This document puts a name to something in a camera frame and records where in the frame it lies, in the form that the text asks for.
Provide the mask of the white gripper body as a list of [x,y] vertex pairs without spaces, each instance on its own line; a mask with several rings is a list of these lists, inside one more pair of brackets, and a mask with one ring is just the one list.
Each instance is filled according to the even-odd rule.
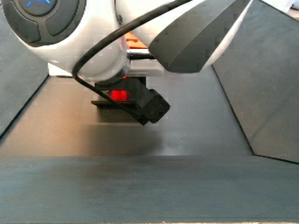
[[[71,73],[48,64],[50,76],[71,77]],[[127,75],[130,77],[155,77],[164,74],[164,68],[155,59],[132,59]]]

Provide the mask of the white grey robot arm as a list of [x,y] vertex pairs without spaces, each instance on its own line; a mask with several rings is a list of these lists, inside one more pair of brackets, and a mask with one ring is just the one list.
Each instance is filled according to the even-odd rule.
[[116,80],[130,69],[134,33],[163,68],[193,74],[226,51],[254,0],[2,0],[24,46],[70,72],[84,59],[86,81]]

